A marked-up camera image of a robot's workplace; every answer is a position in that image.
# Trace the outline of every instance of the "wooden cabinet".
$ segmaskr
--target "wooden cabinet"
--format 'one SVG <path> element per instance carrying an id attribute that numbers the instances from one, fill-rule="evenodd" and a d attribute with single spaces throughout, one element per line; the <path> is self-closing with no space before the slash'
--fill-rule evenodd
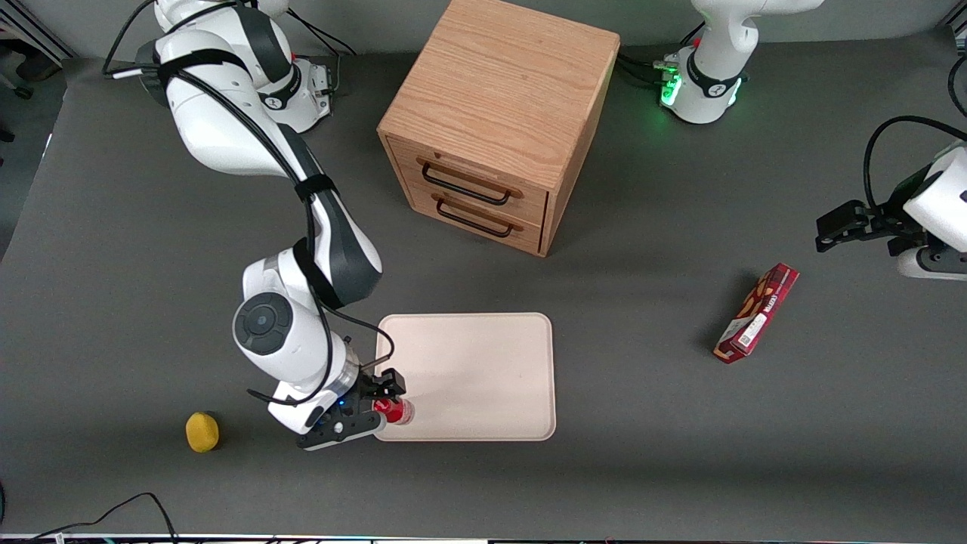
<path id="1" fill-rule="evenodd" d="M 546 256 L 619 43 L 498 0 L 453 0 L 377 129 L 413 209 Z"/>

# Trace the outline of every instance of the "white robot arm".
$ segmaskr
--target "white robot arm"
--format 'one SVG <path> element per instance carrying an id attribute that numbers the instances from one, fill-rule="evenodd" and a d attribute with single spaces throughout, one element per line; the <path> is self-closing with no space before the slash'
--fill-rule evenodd
<path id="1" fill-rule="evenodd" d="M 232 44 L 215 31 L 229 28 L 228 34 L 237 39 L 240 27 L 235 23 L 258 18 L 247 13 L 255 10 L 234 4 L 226 9 L 220 2 L 159 0 L 156 15 L 160 20 L 164 15 L 165 24 L 184 22 L 191 18 L 190 10 L 175 8 L 205 4 L 210 5 L 203 8 L 210 10 L 207 14 L 181 26 L 174 22 L 164 37 L 150 44 L 154 68 L 142 64 L 122 75 L 140 73 L 156 98 L 163 92 L 179 135 L 203 165 L 292 181 L 307 210 L 307 237 L 246 268 L 245 301 L 233 320 L 242 353 L 279 380 L 271 397 L 250 393 L 268 402 L 269 412 L 300 435 L 304 449 L 372 434 L 386 424 L 372 400 L 395 401 L 405 392 L 402 377 L 392 370 L 374 376 L 372 363 L 361 366 L 346 342 L 329 330 L 325 311 L 370 295 L 382 275 L 379 255 L 302 138 L 264 106 L 264 85 L 256 85 L 273 82 L 253 44 L 272 40 L 255 36 L 249 28 L 246 45 Z M 159 12 L 161 5 L 169 9 Z M 206 24 L 211 17 L 221 22 Z M 288 50 L 274 23 L 261 28 Z"/>
<path id="2" fill-rule="evenodd" d="M 740 75 L 759 43 L 752 18 L 818 8 L 823 0 L 691 0 L 705 18 L 700 44 L 685 45 L 656 62 L 665 71 L 659 103 L 695 124 L 711 123 L 735 102 Z"/>
<path id="3" fill-rule="evenodd" d="M 903 180 L 886 202 L 870 206 L 850 200 L 816 220 L 816 250 L 823 253 L 844 242 L 891 237 L 888 249 L 897 257 L 900 274 L 967 281 L 964 145 L 960 141 L 941 151 L 931 164 Z"/>
<path id="4" fill-rule="evenodd" d="M 285 34 L 272 20 L 286 12 L 288 0 L 251 3 L 258 9 L 230 0 L 157 0 L 155 19 L 165 36 L 139 50 L 137 62 L 157 64 L 161 42 L 185 30 L 215 34 L 242 60 L 269 116 L 303 133 L 330 112 L 329 73 L 306 59 L 293 59 Z M 163 91 L 156 88 L 153 94 L 160 99 Z"/>

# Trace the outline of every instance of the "gray tabletop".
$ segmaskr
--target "gray tabletop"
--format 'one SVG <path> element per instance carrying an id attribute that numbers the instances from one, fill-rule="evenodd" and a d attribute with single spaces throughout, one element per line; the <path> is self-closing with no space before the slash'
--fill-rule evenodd
<path id="1" fill-rule="evenodd" d="M 199 165 L 135 81 L 76 63 L 0 266 L 4 531 L 153 491 L 181 532 L 967 538 L 967 288 L 900 277 L 882 241 L 812 242 L 817 217 L 862 195 L 877 124 L 963 125 L 949 33 L 763 45 L 706 127 L 615 76 L 547 259 L 407 207 L 375 127 L 413 58 L 346 60 L 335 115 L 307 134 L 385 263 L 348 311 L 546 314 L 554 436 L 298 449 L 245 394 L 272 381 L 229 323 L 244 267 L 302 235 L 299 200 L 281 179 Z M 948 142 L 892 129 L 879 195 Z M 800 281 L 751 358 L 721 364 L 716 337 L 779 261 Z M 365 331 L 337 331 L 372 354 Z M 221 450 L 186 446 L 196 410 L 218 417 Z M 145 504 L 103 528 L 163 525 Z"/>

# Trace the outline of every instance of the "wall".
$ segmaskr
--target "wall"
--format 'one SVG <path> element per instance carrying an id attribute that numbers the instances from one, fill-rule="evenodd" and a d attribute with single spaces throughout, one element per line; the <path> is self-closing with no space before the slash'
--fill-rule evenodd
<path id="1" fill-rule="evenodd" d="M 619 33 L 628 45 L 677 42 L 701 21 L 687 0 L 512 0 L 515 4 Z M 764 42 L 867 40 L 906 36 L 931 28 L 957 0 L 827 0 L 815 11 L 758 20 Z M 103 57 L 138 0 L 22 0 L 82 56 Z M 360 52 L 416 51 L 448 0 L 292 0 L 303 18 Z M 300 53 L 325 49 L 289 17 L 279 22 Z M 160 34 L 146 11 L 117 58 Z"/>

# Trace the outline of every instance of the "green light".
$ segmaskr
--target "green light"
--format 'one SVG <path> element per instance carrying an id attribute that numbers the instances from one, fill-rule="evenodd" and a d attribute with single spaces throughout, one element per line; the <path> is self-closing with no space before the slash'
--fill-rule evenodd
<path id="1" fill-rule="evenodd" d="M 661 89 L 661 102 L 666 106 L 671 106 L 675 104 L 675 97 L 678 96 L 678 90 L 682 87 L 682 77 L 675 74 L 671 79 L 665 82 L 664 88 Z"/>
<path id="2" fill-rule="evenodd" d="M 732 91 L 732 98 L 728 99 L 729 106 L 732 106 L 733 104 L 735 104 L 735 97 L 736 95 L 739 94 L 739 87 L 741 86 L 742 86 L 742 78 L 739 77 L 739 80 L 735 82 L 735 90 Z"/>

